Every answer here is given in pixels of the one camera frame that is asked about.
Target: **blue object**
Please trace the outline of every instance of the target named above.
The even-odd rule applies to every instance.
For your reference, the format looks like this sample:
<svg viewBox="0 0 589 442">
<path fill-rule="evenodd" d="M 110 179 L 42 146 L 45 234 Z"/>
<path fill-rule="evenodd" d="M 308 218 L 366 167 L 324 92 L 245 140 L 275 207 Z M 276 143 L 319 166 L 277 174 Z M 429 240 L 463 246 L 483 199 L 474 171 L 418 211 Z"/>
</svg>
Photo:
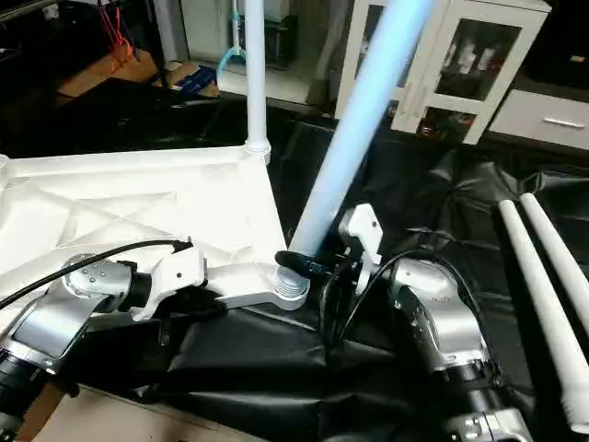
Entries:
<svg viewBox="0 0 589 442">
<path fill-rule="evenodd" d="M 200 66 L 194 74 L 181 79 L 176 86 L 185 95 L 198 95 L 205 87 L 215 81 L 216 72 L 212 67 Z"/>
</svg>

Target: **white cabinet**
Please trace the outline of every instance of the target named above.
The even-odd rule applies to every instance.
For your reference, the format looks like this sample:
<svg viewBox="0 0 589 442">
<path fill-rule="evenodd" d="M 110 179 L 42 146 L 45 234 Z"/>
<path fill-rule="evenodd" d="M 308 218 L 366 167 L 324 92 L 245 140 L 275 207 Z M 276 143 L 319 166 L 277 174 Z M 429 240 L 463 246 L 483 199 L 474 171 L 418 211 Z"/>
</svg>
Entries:
<svg viewBox="0 0 589 442">
<path fill-rule="evenodd" d="M 336 118 L 386 2 L 355 0 Z M 391 128 L 476 144 L 549 11 L 541 0 L 436 0 L 391 97 Z"/>
</svg>

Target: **drawer handle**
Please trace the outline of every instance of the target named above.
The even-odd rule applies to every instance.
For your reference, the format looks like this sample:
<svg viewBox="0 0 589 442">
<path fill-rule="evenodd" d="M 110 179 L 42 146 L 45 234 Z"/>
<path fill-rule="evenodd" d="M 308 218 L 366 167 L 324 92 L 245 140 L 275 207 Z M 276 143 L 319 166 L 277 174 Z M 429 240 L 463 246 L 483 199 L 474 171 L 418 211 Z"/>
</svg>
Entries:
<svg viewBox="0 0 589 442">
<path fill-rule="evenodd" d="M 557 126 L 562 127 L 571 127 L 572 129 L 584 129 L 586 126 L 584 124 L 579 124 L 578 122 L 565 122 L 564 120 L 557 120 L 556 118 L 544 118 L 544 122 L 549 122 L 550 124 L 556 124 Z"/>
</svg>

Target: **black plastic sheet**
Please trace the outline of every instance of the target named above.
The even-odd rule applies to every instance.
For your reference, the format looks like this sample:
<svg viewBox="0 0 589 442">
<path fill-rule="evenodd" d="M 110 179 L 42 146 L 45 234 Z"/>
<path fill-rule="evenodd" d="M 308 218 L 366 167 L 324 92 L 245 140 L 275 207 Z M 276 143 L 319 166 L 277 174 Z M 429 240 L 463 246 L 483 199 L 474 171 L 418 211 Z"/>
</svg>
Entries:
<svg viewBox="0 0 589 442">
<path fill-rule="evenodd" d="M 48 122 L 43 144 L 33 135 L 5 153 L 47 156 L 245 139 L 244 100 L 183 100 L 108 82 Z M 269 173 L 288 240 L 335 124 L 273 108 L 268 122 Z M 49 152 L 48 145 L 57 147 Z M 580 438 L 564 422 L 554 368 L 495 205 L 535 192 L 586 271 L 589 171 L 570 165 L 582 162 L 518 145 L 439 144 L 383 126 L 345 204 L 373 205 L 385 231 L 385 258 L 426 246 L 466 277 L 490 328 L 491 350 L 535 440 Z M 335 231 L 330 236 L 326 244 L 337 243 Z M 77 381 L 138 401 L 165 401 L 269 440 L 444 440 L 427 412 L 433 398 L 419 358 L 412 343 L 395 333 L 400 319 L 385 308 L 384 291 L 369 297 L 347 341 L 326 358 L 316 333 L 317 289 L 294 312 L 261 305 L 204 322 L 175 320 L 168 346 L 158 343 L 156 322 L 91 333 L 68 371 Z M 566 297 L 561 300 L 587 353 L 589 341 Z"/>
</svg>

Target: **white pole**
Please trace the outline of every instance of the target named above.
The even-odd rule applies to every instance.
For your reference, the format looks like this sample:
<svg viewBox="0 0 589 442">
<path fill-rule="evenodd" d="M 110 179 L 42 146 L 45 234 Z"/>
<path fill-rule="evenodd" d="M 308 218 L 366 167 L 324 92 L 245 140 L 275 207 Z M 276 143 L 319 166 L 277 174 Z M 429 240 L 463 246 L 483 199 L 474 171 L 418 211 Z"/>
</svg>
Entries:
<svg viewBox="0 0 589 442">
<path fill-rule="evenodd" d="M 521 202 L 544 249 L 546 249 L 550 262 L 569 294 L 579 319 L 585 330 L 589 332 L 589 283 L 587 278 L 562 241 L 559 232 L 556 231 L 542 210 L 536 197 L 531 193 L 524 193 Z"/>
<path fill-rule="evenodd" d="M 266 55 L 264 1 L 246 0 L 246 55 L 248 67 L 248 140 L 246 152 L 270 154 L 266 135 Z"/>
<path fill-rule="evenodd" d="M 307 256 L 317 253 L 393 97 L 431 4 L 432 0 L 388 2 L 289 250 Z M 307 280 L 284 268 L 274 284 L 287 297 L 301 296 L 307 286 Z"/>
<path fill-rule="evenodd" d="M 583 350 L 514 203 L 501 201 L 499 210 L 559 376 L 562 409 L 572 431 L 589 434 L 589 366 Z"/>
</svg>

